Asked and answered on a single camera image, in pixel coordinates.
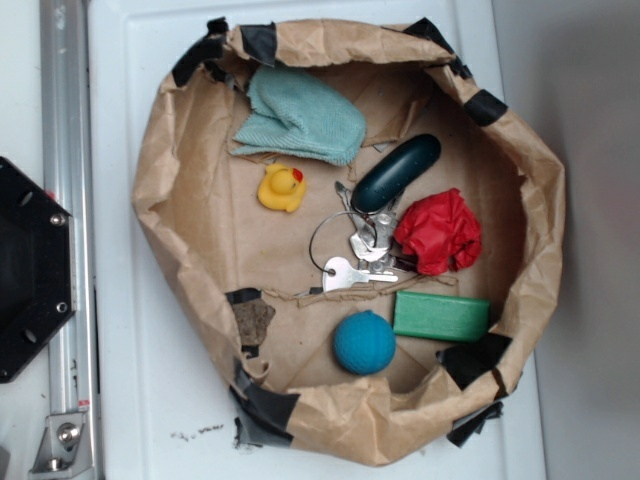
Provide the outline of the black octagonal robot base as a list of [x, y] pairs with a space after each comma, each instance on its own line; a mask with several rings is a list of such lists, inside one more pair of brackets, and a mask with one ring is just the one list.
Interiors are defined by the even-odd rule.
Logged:
[[1, 159], [1, 382], [14, 381], [74, 313], [70, 214]]

